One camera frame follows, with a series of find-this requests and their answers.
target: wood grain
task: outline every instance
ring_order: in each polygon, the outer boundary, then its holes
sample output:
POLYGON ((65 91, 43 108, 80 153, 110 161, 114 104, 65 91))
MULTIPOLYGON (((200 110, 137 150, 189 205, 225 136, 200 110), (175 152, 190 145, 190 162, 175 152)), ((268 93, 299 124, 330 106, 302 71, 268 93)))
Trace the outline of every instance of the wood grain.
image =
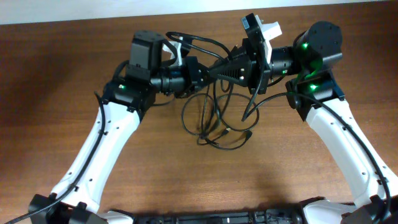
MULTIPOLYGON (((279 21, 284 34, 273 46, 291 45, 316 21, 341 27, 344 57, 335 66, 336 80, 359 126, 398 173, 396 2, 0 26, 0 222, 25 213, 34 194, 48 195, 72 164, 97 113, 93 91, 101 91, 118 63, 128 58, 136 30, 176 30, 231 48, 245 37, 240 18, 251 12, 265 22, 279 21)), ((204 64, 214 61, 192 53, 204 64)), ((247 89, 236 89, 248 95, 247 89)), ((267 95, 281 91, 283 84, 267 95)), ((108 179, 101 212, 230 211, 318 195, 352 200, 327 148, 285 98, 261 109, 252 138, 233 152, 196 145, 181 127, 184 102, 148 111, 108 179)), ((239 122, 246 103, 233 98, 226 119, 247 125, 239 122)), ((191 128, 198 112, 196 103, 187 111, 191 128)))

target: black cable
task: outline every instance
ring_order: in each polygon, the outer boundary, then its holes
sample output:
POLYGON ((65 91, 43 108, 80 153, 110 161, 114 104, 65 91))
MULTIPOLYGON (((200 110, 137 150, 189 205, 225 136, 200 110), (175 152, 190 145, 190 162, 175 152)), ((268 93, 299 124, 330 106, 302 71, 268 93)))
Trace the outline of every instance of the black cable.
POLYGON ((230 151, 230 150, 235 150, 235 149, 238 149, 238 148, 242 147, 244 144, 246 144, 246 142, 247 142, 247 141, 249 140, 249 138, 252 136, 252 132, 250 131, 250 129, 252 129, 253 127, 255 127, 255 125, 256 125, 256 124, 258 123, 258 121, 259 121, 259 110, 257 110, 257 118, 256 118, 255 122, 254 122, 252 125, 250 125, 250 127, 245 128, 245 129, 236 129, 236 128, 233 128, 233 127, 231 127, 231 126, 223 119, 223 115, 224 115, 224 113, 225 113, 225 111, 226 111, 226 109, 227 109, 227 107, 228 107, 228 105, 229 105, 229 101, 230 101, 230 99, 231 99, 232 96, 240 96, 240 97, 243 97, 243 98, 246 98, 246 99, 250 100, 250 97, 248 97, 248 96, 245 96, 245 95, 242 95, 242 94, 239 94, 239 93, 233 93, 233 84, 232 84, 232 83, 229 83, 228 86, 229 86, 229 93, 228 93, 228 94, 224 94, 224 95, 221 95, 221 96, 217 96, 217 94, 216 94, 216 81, 215 81, 215 82, 213 83, 213 97, 211 97, 211 96, 209 95, 210 86, 208 86, 208 87, 207 87, 207 90, 206 90, 206 93, 198 93, 198 94, 196 94, 196 95, 191 96, 191 97, 187 100, 187 102, 185 102, 185 104, 184 104, 184 106, 183 106, 183 108, 182 108, 182 112, 181 112, 181 122, 182 122, 183 129, 186 130, 186 132, 188 132, 188 133, 191 134, 191 135, 198 136, 197 144, 200 145, 200 146, 204 146, 204 145, 209 144, 210 146, 213 146, 213 147, 215 147, 215 148, 217 148, 217 149, 230 151), (202 109, 203 111, 202 111, 202 114, 201 114, 200 132, 194 133, 194 132, 192 132, 192 131, 189 131, 188 128, 186 127, 185 121, 184 121, 184 115, 185 115, 185 110, 186 110, 186 108, 187 108, 187 105, 188 105, 194 98, 199 97, 199 96, 204 96, 204 97, 205 97, 205 102, 204 102, 203 109, 202 109), (208 98, 209 98, 213 103, 212 103, 212 109, 211 109, 210 118, 208 118, 208 121, 205 122, 205 111, 206 111, 206 106, 207 106, 207 100, 208 100, 208 98), (225 102, 225 105, 224 105, 223 109, 220 109, 220 106, 219 106, 219 104, 218 104, 218 101, 221 100, 221 99, 223 99, 223 98, 227 98, 227 99, 226 99, 226 102, 225 102), (211 122, 213 121, 213 118, 216 118, 216 121, 215 121, 215 123, 210 127, 211 122), (221 133, 221 135, 219 135, 218 137, 216 137, 216 138, 214 138, 214 139, 209 139, 209 138, 208 138, 208 135, 209 135, 210 133, 212 133, 213 131, 215 131, 215 129, 220 125, 220 123, 223 123, 223 125, 226 126, 225 130, 224 130, 224 131, 221 133), (227 134, 229 133, 229 130, 238 131, 238 132, 244 132, 244 133, 246 134, 245 140, 244 140, 240 145, 235 146, 235 147, 231 147, 231 148, 228 148, 228 147, 221 147, 221 146, 216 142, 216 140, 218 140, 218 139, 220 139, 221 137, 227 135, 227 134))
MULTIPOLYGON (((245 98, 245 99, 248 99, 248 100, 250 100, 250 97, 248 97, 248 96, 246 96, 246 95, 243 95, 243 94, 240 94, 240 93, 233 93, 232 94, 233 96, 240 96, 240 97, 243 97, 243 98, 245 98)), ((227 97, 227 95, 221 95, 221 96, 219 96, 218 97, 218 99, 219 100, 221 100, 221 99, 223 99, 223 98, 225 98, 225 97, 227 97)), ((258 109, 256 109, 256 112, 257 112, 257 116, 256 116, 256 120, 254 121, 254 123, 252 123, 252 125, 250 125, 248 128, 243 128, 243 129, 236 129, 236 128, 233 128, 233 127, 231 127, 225 120, 224 120, 224 118, 221 118, 221 122, 223 123, 223 125, 225 125, 227 128, 229 128, 229 129, 231 129, 232 131, 239 131, 239 132, 245 132, 245 131, 250 131, 250 130, 252 130, 256 125, 257 125, 257 123, 259 122, 259 120, 260 120, 260 111, 258 110, 258 109)))
POLYGON ((306 77, 307 75, 308 75, 308 74, 303 75, 303 74, 300 72, 300 73, 297 75, 296 79, 294 80, 294 82, 293 82, 293 84, 292 84, 292 89, 295 90, 295 89, 296 89, 296 86, 297 86, 302 80, 304 80, 305 77, 306 77))
POLYGON ((221 90, 224 92, 224 93, 226 93, 226 92, 228 92, 229 91, 229 89, 231 88, 231 83, 228 83, 228 86, 226 87, 226 88, 224 88, 224 82, 223 82, 224 80, 220 80, 220 83, 221 83, 221 90))
POLYGON ((295 92, 286 92, 286 93, 278 93, 275 95, 272 95, 264 100, 262 100, 260 103, 257 104, 257 106, 255 106, 249 113, 248 116, 253 113, 254 110, 258 109, 258 107, 260 107, 261 105, 263 105, 264 103, 280 97, 280 96, 287 96, 287 95, 295 95, 298 97, 302 97, 305 98, 307 100, 312 101, 313 103, 315 103, 318 106, 323 107, 325 110, 327 110, 330 114, 332 114, 343 126, 344 128, 346 128, 346 130, 349 131, 349 133, 351 133, 351 135, 355 138, 355 140, 358 142, 358 144, 363 148, 364 152, 366 153, 366 155, 369 157, 369 160, 371 161, 371 164, 373 165, 374 169, 377 172, 377 175, 380 178, 381 184, 384 188, 384 191, 386 193, 386 206, 383 210, 381 210, 380 213, 378 213, 374 219, 374 221, 378 221, 381 220, 383 221, 383 219, 385 219, 388 215, 388 212, 390 210, 391 207, 391 195, 390 195, 390 190, 388 188, 387 182, 386 182, 386 178, 383 176, 383 173, 380 170, 380 167, 378 166, 376 160, 374 159, 372 153, 370 152, 370 150, 368 149, 368 147, 365 145, 365 143, 361 140, 361 138, 354 132, 354 130, 352 129, 352 127, 347 124, 342 117, 340 117, 336 112, 334 112, 330 107, 328 107, 326 104, 322 103, 321 101, 318 101, 310 96, 301 94, 301 93, 295 93, 295 92))
MULTIPOLYGON (((262 53, 262 57, 265 58, 266 57, 266 50, 265 50, 263 45, 261 47, 261 53, 262 53)), ((264 79, 264 70, 265 70, 265 68, 266 68, 266 61, 264 61, 262 63, 262 65, 261 65, 259 83, 258 83, 256 89, 254 90, 254 93, 251 96, 251 99, 250 99, 248 105, 246 106, 246 109, 244 109, 243 116, 242 116, 242 121, 244 121, 248 117, 248 111, 250 110, 250 107, 253 105, 254 100, 256 99, 257 94, 259 93, 260 86, 262 84, 262 80, 264 79)))
POLYGON ((94 146, 93 146, 93 148, 92 148, 90 154, 88 155, 88 157, 87 157, 87 159, 86 159, 86 162, 84 163, 83 167, 81 168, 79 174, 77 175, 76 179, 72 182, 72 184, 70 184, 70 186, 67 188, 67 190, 65 191, 65 193, 63 193, 61 196, 59 196, 59 198, 57 198, 57 199, 56 199, 53 203, 51 203, 50 205, 47 205, 46 207, 41 208, 41 209, 38 209, 38 210, 36 210, 36 211, 32 211, 32 212, 26 213, 25 215, 21 215, 21 216, 15 218, 15 219, 13 219, 13 220, 10 220, 10 221, 6 222, 6 224, 13 224, 13 223, 20 222, 20 221, 22 221, 22 220, 24 220, 24 219, 26 219, 26 218, 30 218, 31 216, 38 214, 38 213, 40 213, 40 212, 42 212, 42 211, 44 211, 44 210, 47 210, 47 209, 52 208, 54 205, 60 203, 60 202, 61 202, 61 201, 62 201, 62 200, 63 200, 63 199, 76 187, 76 186, 77 186, 77 183, 79 183, 81 177, 83 176, 83 174, 85 173, 85 171, 86 171, 88 165, 90 164, 90 161, 91 161, 91 159, 93 158, 94 153, 95 153, 95 151, 97 150, 97 147, 98 147, 98 145, 99 145, 100 142, 101 142, 102 135, 104 134, 104 131, 105 131, 105 123, 106 123, 106 120, 105 120, 104 105, 103 105, 103 102, 102 102, 102 100, 101 100, 101 97, 97 94, 97 92, 94 93, 94 94, 95 94, 95 97, 96 97, 97 100, 98 100, 99 109, 101 110, 101 119, 102 119, 101 129, 100 129, 100 131, 98 132, 97 140, 96 140, 96 142, 94 143, 94 146))
POLYGON ((128 65, 128 64, 129 64, 129 60, 125 60, 125 61, 123 61, 122 63, 120 63, 120 64, 116 67, 116 69, 114 70, 114 73, 113 73, 113 80, 119 78, 120 73, 122 72, 122 70, 124 69, 124 67, 125 67, 126 65, 128 65))
POLYGON ((293 40, 293 47, 296 47, 297 45, 297 41, 299 40, 299 38, 301 36, 303 36, 305 34, 306 31, 302 32, 301 34, 299 34, 294 40, 293 40))
POLYGON ((166 45, 172 51, 172 53, 174 54, 174 58, 173 59, 170 59, 170 60, 162 62, 162 66, 167 67, 167 66, 170 66, 170 65, 174 64, 174 62, 177 60, 177 49, 174 47, 174 45, 172 45, 166 39, 163 39, 162 43, 164 45, 166 45))
POLYGON ((285 78, 284 76, 279 77, 279 78, 278 78, 277 80, 275 80, 274 82, 268 84, 267 87, 270 87, 270 86, 273 86, 273 85, 278 84, 278 83, 279 83, 280 81, 282 81, 282 79, 284 79, 284 78, 285 78))
POLYGON ((175 96, 173 96, 173 98, 165 103, 154 103, 152 106, 166 106, 169 105, 171 102, 173 102, 175 100, 175 96))
POLYGON ((180 40, 178 38, 175 38, 174 36, 183 37, 183 38, 191 38, 191 39, 199 40, 199 41, 202 41, 202 42, 208 42, 208 43, 211 43, 211 44, 215 44, 215 45, 221 47, 228 54, 228 58, 230 60, 233 59, 232 55, 231 55, 231 52, 228 50, 228 48, 225 47, 225 45, 223 45, 222 43, 219 43, 219 42, 217 42, 217 41, 215 41, 213 39, 209 39, 209 38, 205 38, 205 37, 199 37, 199 36, 195 36, 195 35, 191 35, 191 34, 183 34, 183 33, 180 33, 180 32, 167 32, 166 36, 170 40, 174 40, 174 41, 176 41, 178 43, 181 43, 182 45, 185 45, 185 46, 191 47, 193 49, 199 50, 199 51, 201 51, 203 53, 206 53, 208 55, 212 55, 212 56, 214 56, 214 57, 216 57, 216 58, 218 58, 218 59, 220 59, 222 61, 227 62, 228 60, 226 60, 224 57, 222 57, 222 56, 220 56, 220 55, 218 55, 218 54, 216 54, 214 52, 211 52, 209 50, 205 50, 205 49, 203 49, 201 47, 198 47, 196 45, 190 44, 190 43, 188 43, 188 42, 186 42, 184 40, 180 40))

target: green led light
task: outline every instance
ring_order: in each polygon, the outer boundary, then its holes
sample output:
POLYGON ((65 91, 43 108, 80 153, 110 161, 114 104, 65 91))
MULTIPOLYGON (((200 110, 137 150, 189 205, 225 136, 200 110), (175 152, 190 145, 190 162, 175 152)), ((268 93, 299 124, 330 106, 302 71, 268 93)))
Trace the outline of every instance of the green led light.
POLYGON ((318 88, 318 86, 312 84, 312 85, 310 85, 310 88, 311 88, 311 90, 315 90, 316 88, 318 88))

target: white robotic arm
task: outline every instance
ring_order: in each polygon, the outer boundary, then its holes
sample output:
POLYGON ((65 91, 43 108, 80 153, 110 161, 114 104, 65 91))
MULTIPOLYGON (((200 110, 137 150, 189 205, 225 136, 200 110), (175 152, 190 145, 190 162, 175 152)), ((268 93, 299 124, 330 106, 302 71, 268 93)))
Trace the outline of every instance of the white robotic arm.
POLYGON ((137 112, 128 111, 127 106, 124 105, 110 102, 104 105, 104 112, 106 121, 102 121, 101 111, 99 111, 93 129, 72 166, 62 180, 52 189, 52 193, 58 196, 67 191, 67 188, 76 179, 87 160, 88 154, 92 150, 101 130, 101 123, 105 122, 104 135, 89 166, 75 189, 62 200, 63 203, 71 206, 77 206, 79 202, 84 202, 87 205, 86 209, 94 213, 100 207, 101 195, 106 180, 123 146, 140 123, 137 112))
MULTIPOLYGON (((323 102, 341 116, 361 138, 381 168, 391 197, 398 195, 398 177, 388 168, 356 123, 346 100, 323 102)), ((370 204, 373 195, 386 198, 386 193, 369 157, 344 126, 324 108, 311 108, 306 122, 321 137, 342 171, 353 195, 355 206, 320 200, 303 208, 308 223, 340 223, 341 215, 370 204)))

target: white bracket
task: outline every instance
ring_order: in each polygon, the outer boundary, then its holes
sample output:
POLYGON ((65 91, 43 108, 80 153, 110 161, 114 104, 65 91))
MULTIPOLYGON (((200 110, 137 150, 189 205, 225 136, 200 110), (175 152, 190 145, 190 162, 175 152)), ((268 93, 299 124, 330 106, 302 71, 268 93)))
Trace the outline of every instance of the white bracket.
POLYGON ((262 32, 262 36, 265 40, 263 44, 264 44, 264 48, 266 50, 267 63, 270 63, 272 47, 271 47, 271 44, 269 43, 269 41, 279 35, 282 35, 282 31, 280 29, 278 22, 274 22, 271 24, 261 24, 262 21, 260 20, 258 15, 256 15, 256 20, 257 20, 257 23, 259 24, 259 27, 262 32))
POLYGON ((342 214, 351 213, 355 210, 355 205, 343 205, 330 202, 329 200, 312 202, 303 208, 305 219, 308 224, 340 223, 342 214))
MULTIPOLYGON (((170 43, 177 49, 177 59, 174 62, 174 64, 172 64, 171 66, 179 66, 182 65, 182 58, 181 58, 181 43, 178 43, 176 41, 170 41, 170 43)), ((171 53, 172 55, 170 56, 170 59, 175 58, 175 55, 173 54, 173 52, 169 49, 168 46, 163 44, 162 50, 171 53)))
POLYGON ((110 211, 98 214, 98 216, 106 219, 109 224, 132 224, 134 222, 133 218, 119 212, 110 211))

